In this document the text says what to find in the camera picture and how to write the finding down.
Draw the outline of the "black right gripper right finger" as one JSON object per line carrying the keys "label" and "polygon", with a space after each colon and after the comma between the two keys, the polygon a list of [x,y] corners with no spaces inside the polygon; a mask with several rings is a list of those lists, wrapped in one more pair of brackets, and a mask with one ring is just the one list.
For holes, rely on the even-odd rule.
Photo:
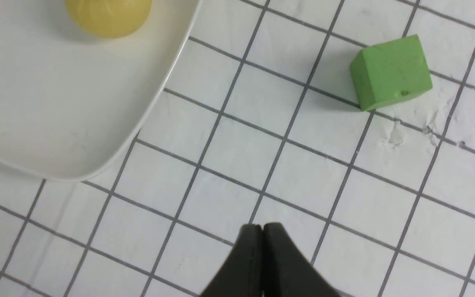
{"label": "black right gripper right finger", "polygon": [[263,228],[265,297],[339,297],[296,247],[279,222]]}

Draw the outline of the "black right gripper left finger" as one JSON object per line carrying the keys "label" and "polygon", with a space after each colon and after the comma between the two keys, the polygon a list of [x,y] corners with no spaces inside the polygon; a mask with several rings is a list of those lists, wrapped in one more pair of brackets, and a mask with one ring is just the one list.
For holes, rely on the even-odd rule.
{"label": "black right gripper left finger", "polygon": [[244,224],[230,254],[200,296],[262,296],[262,242],[262,228],[257,224]]}

